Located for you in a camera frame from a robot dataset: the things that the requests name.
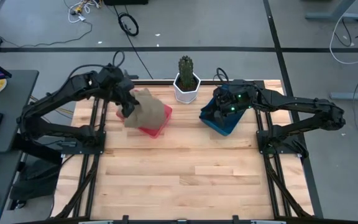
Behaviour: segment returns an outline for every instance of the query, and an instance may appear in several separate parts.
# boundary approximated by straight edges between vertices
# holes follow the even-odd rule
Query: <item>cactus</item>
[[[196,82],[193,77],[193,61],[189,56],[183,56],[179,60],[180,87],[182,91],[193,91]]]

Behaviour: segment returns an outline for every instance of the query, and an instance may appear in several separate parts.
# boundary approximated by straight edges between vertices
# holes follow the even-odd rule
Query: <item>gray floor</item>
[[[76,3],[67,0],[69,5]],[[306,11],[331,10],[337,1],[270,0],[282,47],[328,47],[335,23],[306,21]],[[264,5],[259,0],[150,0],[147,6],[128,6],[140,25],[132,41],[136,47],[273,47]],[[358,1],[349,12],[358,12]],[[114,15],[105,7],[85,14],[93,31],[83,39],[50,47],[130,47]],[[358,47],[358,23],[348,23],[353,43]],[[0,35],[17,45],[49,43],[78,37],[88,24],[70,24],[63,1],[6,0],[0,12]],[[343,41],[346,31],[337,30]],[[3,47],[14,47],[4,44]],[[333,47],[342,47],[337,41]],[[189,55],[195,72],[211,78],[222,67],[231,78],[282,79],[275,53],[269,52],[141,52],[155,78],[171,78],[177,60]],[[358,53],[336,54],[344,61],[358,60]],[[84,63],[108,63],[112,52],[0,53],[6,69],[40,71],[33,95],[42,97],[56,90],[68,73]],[[341,65],[327,53],[284,53],[288,75],[296,96],[328,98],[331,91],[353,91],[358,81],[358,64]],[[123,68],[130,74],[148,78],[133,52],[126,53]],[[358,132],[350,102],[335,101],[346,111],[347,125],[340,131],[307,133],[311,165],[325,218],[358,220]],[[66,105],[73,109],[74,103]],[[358,102],[356,103],[358,122]],[[50,113],[55,123],[70,120]],[[51,197],[38,198],[30,206],[6,212],[1,223],[42,220],[49,214]]]

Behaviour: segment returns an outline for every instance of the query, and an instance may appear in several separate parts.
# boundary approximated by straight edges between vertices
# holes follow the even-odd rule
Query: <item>brown cloth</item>
[[[139,102],[135,105],[135,110],[124,120],[124,126],[127,128],[147,128],[160,129],[166,120],[164,104],[154,98],[149,89],[145,88],[139,91],[131,90],[131,95]]]

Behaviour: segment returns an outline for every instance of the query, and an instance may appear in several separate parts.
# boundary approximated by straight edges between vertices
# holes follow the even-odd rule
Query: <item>blue bowl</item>
[[[214,98],[212,98],[212,100],[208,103],[208,105],[213,104]],[[236,113],[236,114],[232,114],[229,115],[227,117],[225,117],[224,119],[224,127],[221,127],[217,122],[215,121],[209,121],[209,120],[205,120],[205,119],[201,119],[202,122],[204,122],[206,125],[208,125],[209,127],[211,127],[212,129],[214,129],[215,131],[217,131],[219,134],[223,135],[223,136],[228,136],[229,134],[231,134],[234,130],[234,128],[236,127],[237,123],[240,121],[242,115],[244,114],[245,111],[241,112],[241,113]]]

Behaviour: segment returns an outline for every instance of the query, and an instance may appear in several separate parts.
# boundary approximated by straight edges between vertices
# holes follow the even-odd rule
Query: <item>white pot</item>
[[[175,96],[177,98],[177,101],[179,101],[180,103],[189,104],[193,100],[195,100],[197,97],[198,88],[200,87],[201,80],[194,73],[193,73],[193,76],[197,79],[197,82],[198,82],[197,88],[194,91],[184,92],[179,89],[179,87],[176,85],[177,79],[179,78],[179,73],[178,73],[177,77],[175,78],[175,81],[173,81],[173,87],[175,87]]]

